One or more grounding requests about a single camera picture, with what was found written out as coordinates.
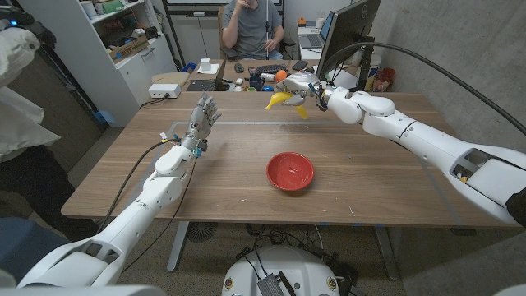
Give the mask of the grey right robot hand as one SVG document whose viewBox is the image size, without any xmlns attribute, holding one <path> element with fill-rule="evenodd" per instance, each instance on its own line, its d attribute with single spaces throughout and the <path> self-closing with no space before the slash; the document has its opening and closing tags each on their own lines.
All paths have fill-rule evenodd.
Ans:
<svg viewBox="0 0 526 296">
<path fill-rule="evenodd" d="M 300 106 L 306 101 L 306 98 L 314 97 L 316 102 L 321 102 L 323 86 L 320 79 L 310 72 L 295 72 L 290 74 L 282 81 L 277 83 L 278 90 L 292 94 L 292 96 L 283 102 L 287 106 Z"/>
</svg>

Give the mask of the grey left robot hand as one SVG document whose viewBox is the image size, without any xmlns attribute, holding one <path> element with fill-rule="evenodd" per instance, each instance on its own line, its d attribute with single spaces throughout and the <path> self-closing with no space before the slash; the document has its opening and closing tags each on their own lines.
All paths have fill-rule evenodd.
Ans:
<svg viewBox="0 0 526 296">
<path fill-rule="evenodd" d="M 207 150 L 207 140 L 211 128 L 221 117 L 217 113 L 218 107 L 214 98 L 206 92 L 198 100 L 196 107 L 191 112 L 185 136 L 181 139 L 180 145 L 186 147 L 192 153 Z"/>
</svg>

